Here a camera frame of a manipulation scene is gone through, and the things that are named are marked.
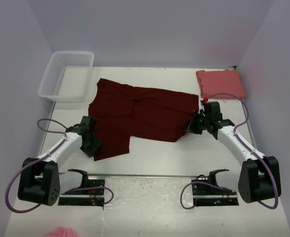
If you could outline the dark red t shirt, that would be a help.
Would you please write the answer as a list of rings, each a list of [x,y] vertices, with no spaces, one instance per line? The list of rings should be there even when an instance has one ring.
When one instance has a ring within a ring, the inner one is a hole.
[[[98,121],[96,137],[102,148],[94,160],[129,153],[132,136],[176,142],[184,125],[199,108],[198,95],[158,88],[136,87],[100,79],[88,115]]]

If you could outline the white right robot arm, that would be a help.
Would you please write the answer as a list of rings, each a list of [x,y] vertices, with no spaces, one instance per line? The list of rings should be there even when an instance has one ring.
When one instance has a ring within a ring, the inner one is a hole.
[[[278,160],[258,151],[240,134],[237,125],[224,119],[218,102],[203,100],[201,105],[184,130],[193,134],[207,131],[228,149],[241,165],[241,170],[237,173],[229,169],[214,170],[206,180],[196,179],[191,184],[238,192],[246,203],[258,202],[275,209],[282,193]]]

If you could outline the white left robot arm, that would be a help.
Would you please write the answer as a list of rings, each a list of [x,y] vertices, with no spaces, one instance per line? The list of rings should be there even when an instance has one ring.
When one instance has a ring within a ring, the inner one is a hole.
[[[59,173],[70,156],[80,150],[91,158],[101,149],[102,142],[96,138],[99,123],[83,116],[80,123],[67,127],[62,139],[37,158],[27,158],[22,165],[18,187],[18,198],[23,201],[52,206],[59,196],[77,188],[86,188],[86,171],[69,169]]]

